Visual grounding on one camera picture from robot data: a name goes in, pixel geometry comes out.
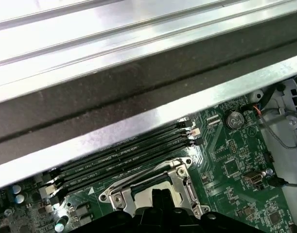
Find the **metal bracket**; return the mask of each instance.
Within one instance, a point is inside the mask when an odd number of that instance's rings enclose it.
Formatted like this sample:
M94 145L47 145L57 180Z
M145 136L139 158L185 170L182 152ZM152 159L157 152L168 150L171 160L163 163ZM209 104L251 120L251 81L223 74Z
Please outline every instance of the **metal bracket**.
M113 183L100 194L99 200L111 203L114 210L124 210L134 216L136 209L152 205L153 188L169 189L175 207L189 209L196 218L200 218L210 211L210 207L200 205L188 173L191 165L192 159L189 157L165 161L153 169L146 169Z

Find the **aluminum rail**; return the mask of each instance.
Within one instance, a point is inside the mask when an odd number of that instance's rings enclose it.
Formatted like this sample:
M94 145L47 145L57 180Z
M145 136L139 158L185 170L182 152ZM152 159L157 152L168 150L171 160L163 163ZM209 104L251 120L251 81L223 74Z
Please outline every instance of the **aluminum rail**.
M0 165L0 187L294 75L297 75L297 56L25 155Z
M0 0L0 102L296 11L297 0Z

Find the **usb port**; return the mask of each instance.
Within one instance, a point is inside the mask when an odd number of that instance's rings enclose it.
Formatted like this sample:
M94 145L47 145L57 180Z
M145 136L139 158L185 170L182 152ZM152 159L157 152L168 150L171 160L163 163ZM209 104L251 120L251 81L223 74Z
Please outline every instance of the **usb port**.
M262 181L262 175L256 171L250 171L243 175L243 178L249 183L256 184Z

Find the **motherboard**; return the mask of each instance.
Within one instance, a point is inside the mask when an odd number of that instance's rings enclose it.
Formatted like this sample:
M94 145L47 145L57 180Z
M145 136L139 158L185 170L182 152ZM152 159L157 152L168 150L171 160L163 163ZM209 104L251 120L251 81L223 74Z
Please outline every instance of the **motherboard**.
M274 160L247 105L245 96L230 100L1 189L0 233L77 229L126 206L124 196L111 196L115 184L177 158L188 164L180 171L192 182L196 217L215 211L265 232L289 232L283 191L267 183ZM173 186L169 180L154 185ZM147 190L133 195L135 207L150 204L144 203Z

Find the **black ram slot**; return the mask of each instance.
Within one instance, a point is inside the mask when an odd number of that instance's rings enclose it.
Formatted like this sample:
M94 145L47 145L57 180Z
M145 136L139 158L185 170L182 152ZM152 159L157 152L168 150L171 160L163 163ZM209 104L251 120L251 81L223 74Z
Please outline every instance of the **black ram slot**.
M90 177L98 176L99 174L104 174L106 172L109 172L119 166L125 166L128 165L130 162L133 162L139 158L147 157L150 158L152 155L156 153L163 153L167 150L168 147L171 147L175 144L178 144L182 141L186 141L187 138L177 138L177 140L172 140L168 143L164 143L159 145L158 147L152 147L150 150L145 151L136 151L136 153L132 154L123 154L118 159L110 160L110 161L104 161L99 166L94 166L91 168L93 171L88 170L83 171L82 173L75 174L73 176L65 178L65 182L62 184L62 186L68 187L70 185L73 185L73 183L79 183L83 181L83 179L89 179Z
M158 136L160 134L168 133L169 131L172 131L174 129L176 131L178 131L178 132L182 131L182 129L177 128L176 124L170 125L170 126L167 126L165 128L155 130L154 132L147 133L147 134L144 134L144 135L140 135L139 137L136 137L136 138L132 138L131 140L123 141L123 142L121 142L119 144L116 144L113 147L106 148L106 149L104 149L102 151L99 151L94 155L88 155L87 157L81 158L80 160L73 161L70 164L59 168L59 170L60 171L66 171L68 169L71 169L71 168L74 168L76 166L82 165L82 164L87 163L87 162L89 162L91 160L94 160L96 158L106 156L109 153L112 153L113 151L121 150L121 149L129 147L131 145L137 144L139 142L152 139L152 138L154 138L154 137L156 137L156 136Z
M119 150L115 153L109 154L106 157L103 156L101 158L95 159L93 161L90 161L88 163L82 164L80 166L74 167L72 169L69 169L67 171L62 172L61 174L59 174L55 180L59 180L59 179L65 179L65 180L70 180L73 178L69 178L69 176L75 176L78 177L80 175L86 174L92 170L96 170L98 169L98 165L100 166L104 166L105 162L115 162L117 159L121 159L122 156L126 155L126 156L132 156L135 155L137 153L143 152L145 150L149 150L153 147L157 147L160 144L164 144L167 143L169 141L173 141L173 140L177 140L178 138L182 137L182 135L177 134L176 131L172 131L170 132L170 135L168 134L162 134L158 137L154 138L154 143L149 141L144 141L141 143L138 143L136 145L134 145L133 147L128 147L124 150Z
M171 156L172 156L171 154L173 152L181 150L181 149L183 149L185 147L186 147L186 143L182 142L182 143L179 143L179 144L177 144L175 146L172 146L172 147L168 148L168 150L166 152L161 151L160 153L156 153L153 157L147 158L147 157L143 156L143 157L141 157L141 159L136 160L136 162L133 162L133 163L128 162L129 163L128 166L124 166L123 168L122 167L113 168L112 170L109 170L110 172L107 172L107 173L98 172L98 175L87 176L87 179L78 180L77 184L73 183L72 186L67 188L67 190L68 190L68 192L74 192L75 190L77 190L79 188L82 188L84 186L88 186L88 185L90 185L92 183L98 182L98 181L106 179L108 177L115 176L117 174L120 174L120 173L128 170L128 169L139 166L142 163L145 163L145 162L150 161L152 159L156 159L156 158L158 158L160 156L163 156L163 159L167 160L167 159L171 158Z

